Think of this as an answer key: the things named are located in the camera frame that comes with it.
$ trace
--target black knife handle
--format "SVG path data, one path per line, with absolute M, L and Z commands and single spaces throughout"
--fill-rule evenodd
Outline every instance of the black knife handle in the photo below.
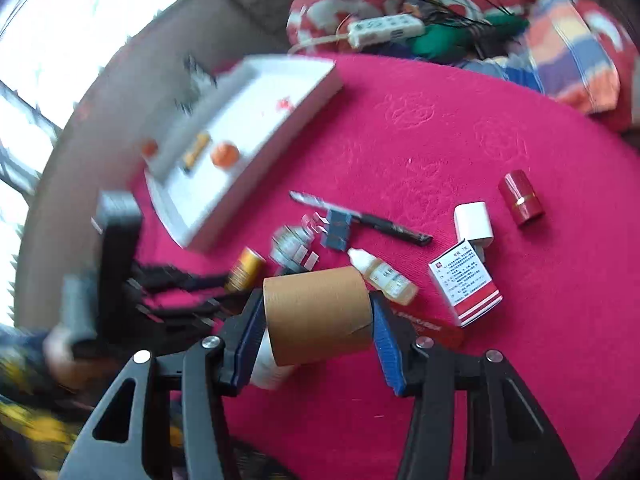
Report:
M 433 237 L 431 237 L 430 235 L 416 233 L 414 231 L 394 224 L 391 220 L 385 220 L 384 218 L 373 215 L 363 214 L 360 217 L 360 223 L 373 227 L 381 233 L 393 236 L 394 238 L 398 238 L 400 240 L 404 240 L 405 242 L 410 242 L 420 247 L 424 247 L 426 244 L 431 242 L 431 240 L 433 240 Z

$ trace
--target window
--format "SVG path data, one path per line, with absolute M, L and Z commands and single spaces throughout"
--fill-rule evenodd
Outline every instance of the window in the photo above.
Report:
M 0 323 L 13 323 L 15 255 L 58 134 L 113 54 L 175 1 L 27 0 L 3 27 Z

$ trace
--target brown cardboard roll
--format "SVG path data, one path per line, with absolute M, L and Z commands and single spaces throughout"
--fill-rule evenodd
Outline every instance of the brown cardboard roll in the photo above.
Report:
M 321 361 L 371 345 L 369 294 L 354 267 L 267 278 L 264 310 L 278 366 Z

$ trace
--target yellow patterned clothing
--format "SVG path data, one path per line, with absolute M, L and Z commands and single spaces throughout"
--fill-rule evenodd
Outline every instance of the yellow patterned clothing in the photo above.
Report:
M 72 393 L 47 370 L 42 344 L 46 334 L 31 335 L 0 325 L 0 424 L 14 445 L 46 479 L 55 479 L 89 412 L 71 409 Z M 180 456 L 179 402 L 172 402 L 170 439 Z M 233 441 L 242 480 L 296 480 L 274 459 L 242 442 Z M 180 474 L 180 464 L 174 470 Z

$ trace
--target power strip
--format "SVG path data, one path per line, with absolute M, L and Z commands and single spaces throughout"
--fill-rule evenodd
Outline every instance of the power strip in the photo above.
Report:
M 394 14 L 350 23 L 349 44 L 356 49 L 424 34 L 424 23 L 410 14 Z

